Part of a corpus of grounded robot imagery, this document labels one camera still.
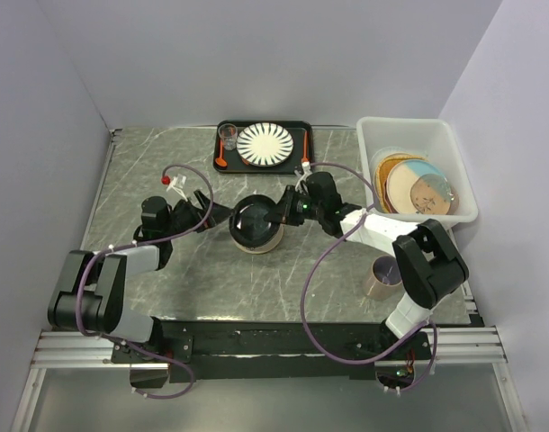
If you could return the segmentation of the blue grey plate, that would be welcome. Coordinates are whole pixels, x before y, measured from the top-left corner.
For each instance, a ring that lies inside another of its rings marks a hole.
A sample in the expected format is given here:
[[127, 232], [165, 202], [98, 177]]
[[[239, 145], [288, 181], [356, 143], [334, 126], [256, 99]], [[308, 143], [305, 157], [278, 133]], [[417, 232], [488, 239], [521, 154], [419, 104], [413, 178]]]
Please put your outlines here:
[[389, 173], [386, 182], [387, 199], [396, 213], [420, 214], [411, 203], [410, 188], [421, 176], [426, 174], [444, 176], [438, 168], [424, 160], [400, 162]]

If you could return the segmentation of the dark metallic bowl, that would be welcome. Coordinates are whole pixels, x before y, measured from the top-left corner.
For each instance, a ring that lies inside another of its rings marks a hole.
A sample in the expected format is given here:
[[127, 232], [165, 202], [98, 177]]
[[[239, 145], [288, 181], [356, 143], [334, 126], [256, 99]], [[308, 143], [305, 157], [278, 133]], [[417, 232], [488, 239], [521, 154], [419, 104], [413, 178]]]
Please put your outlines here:
[[457, 191], [443, 175], [426, 174], [410, 188], [411, 203], [417, 213], [426, 215], [452, 215], [460, 200]]

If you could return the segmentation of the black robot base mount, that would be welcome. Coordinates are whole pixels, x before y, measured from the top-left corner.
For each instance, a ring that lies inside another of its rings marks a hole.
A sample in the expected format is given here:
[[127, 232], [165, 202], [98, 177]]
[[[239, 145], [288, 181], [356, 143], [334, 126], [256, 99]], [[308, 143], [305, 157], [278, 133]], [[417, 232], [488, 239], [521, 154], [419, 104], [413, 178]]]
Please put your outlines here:
[[[253, 321], [175, 321], [160, 325], [161, 342], [157, 354], [172, 357], [190, 366], [198, 380], [261, 379], [343, 376], [354, 380], [373, 380], [374, 365], [353, 366], [324, 356], [311, 343], [300, 322]], [[312, 323], [310, 330], [329, 352], [345, 359], [364, 360], [377, 356], [397, 340], [387, 328], [376, 323]], [[405, 364], [431, 357], [428, 335], [420, 331], [389, 354], [386, 361]], [[116, 344], [111, 360], [116, 365], [162, 364], [157, 378], [143, 378], [140, 388], [161, 388], [170, 383], [188, 383], [187, 371], [165, 364], [149, 355]]]

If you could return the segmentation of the beige rimmed bottom bowl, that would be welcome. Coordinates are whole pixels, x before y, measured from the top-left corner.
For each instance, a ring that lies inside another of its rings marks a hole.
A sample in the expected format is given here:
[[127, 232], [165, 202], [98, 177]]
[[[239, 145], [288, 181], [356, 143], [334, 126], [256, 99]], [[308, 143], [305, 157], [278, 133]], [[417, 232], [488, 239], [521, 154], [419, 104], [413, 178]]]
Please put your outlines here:
[[282, 241], [283, 236], [284, 236], [284, 228], [280, 226], [277, 232], [264, 245], [257, 246], [257, 247], [247, 247], [247, 246], [243, 246], [237, 241], [234, 241], [234, 244], [238, 249], [242, 250], [245, 253], [248, 253], [251, 255], [263, 255], [274, 250]]

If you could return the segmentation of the black glossy bowl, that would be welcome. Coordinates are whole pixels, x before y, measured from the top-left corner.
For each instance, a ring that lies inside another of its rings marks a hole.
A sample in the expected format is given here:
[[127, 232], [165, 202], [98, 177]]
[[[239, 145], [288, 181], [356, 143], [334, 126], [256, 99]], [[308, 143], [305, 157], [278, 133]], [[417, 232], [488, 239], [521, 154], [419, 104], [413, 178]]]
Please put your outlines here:
[[229, 218], [232, 239], [247, 247], [264, 245], [281, 226], [265, 219], [274, 205], [273, 199], [262, 194], [252, 194], [240, 200]]

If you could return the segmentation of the orange woven pattern plate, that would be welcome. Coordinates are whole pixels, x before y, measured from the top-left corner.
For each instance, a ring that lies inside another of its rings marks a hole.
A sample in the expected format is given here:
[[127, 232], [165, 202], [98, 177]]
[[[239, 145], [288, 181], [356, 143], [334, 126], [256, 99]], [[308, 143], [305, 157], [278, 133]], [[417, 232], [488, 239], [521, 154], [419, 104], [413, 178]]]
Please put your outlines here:
[[416, 155], [411, 155], [408, 153], [402, 153], [402, 152], [393, 153], [388, 157], [384, 157], [379, 162], [378, 167], [375, 170], [374, 186], [375, 186], [376, 194], [379, 198], [379, 202], [382, 208], [388, 213], [392, 211], [392, 208], [388, 204], [387, 192], [386, 192], [386, 182], [388, 179], [388, 175], [396, 165], [398, 165], [400, 162], [407, 161], [407, 160], [425, 160], [425, 158], [416, 156]]

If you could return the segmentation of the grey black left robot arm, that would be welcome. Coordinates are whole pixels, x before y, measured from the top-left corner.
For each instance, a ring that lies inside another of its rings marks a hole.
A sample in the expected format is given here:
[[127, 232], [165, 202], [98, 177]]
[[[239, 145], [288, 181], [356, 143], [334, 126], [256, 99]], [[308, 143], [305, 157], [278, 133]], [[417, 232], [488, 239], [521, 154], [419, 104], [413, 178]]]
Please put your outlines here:
[[126, 279], [164, 268], [173, 253], [172, 241], [191, 232], [212, 229], [232, 214], [196, 190], [197, 204], [188, 199], [170, 205], [161, 196], [141, 204], [140, 225], [127, 247], [104, 252], [73, 250], [67, 254], [49, 302], [49, 324], [58, 329], [102, 333], [133, 341], [141, 359], [159, 359], [166, 344], [153, 331], [155, 320], [136, 315], [125, 304]]

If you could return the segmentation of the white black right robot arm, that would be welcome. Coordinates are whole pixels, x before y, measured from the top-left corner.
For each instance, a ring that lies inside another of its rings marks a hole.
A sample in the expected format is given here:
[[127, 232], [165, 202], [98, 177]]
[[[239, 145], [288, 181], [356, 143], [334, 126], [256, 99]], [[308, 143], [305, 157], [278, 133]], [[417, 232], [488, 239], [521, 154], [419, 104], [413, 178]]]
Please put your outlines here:
[[411, 349], [411, 330], [427, 322], [436, 306], [469, 278], [467, 264], [438, 220], [395, 220], [345, 202], [329, 172], [309, 175], [299, 187], [287, 186], [265, 216], [267, 222], [290, 226], [306, 220], [316, 221], [334, 238], [396, 260], [404, 294], [380, 337], [382, 351], [390, 358], [401, 358]]

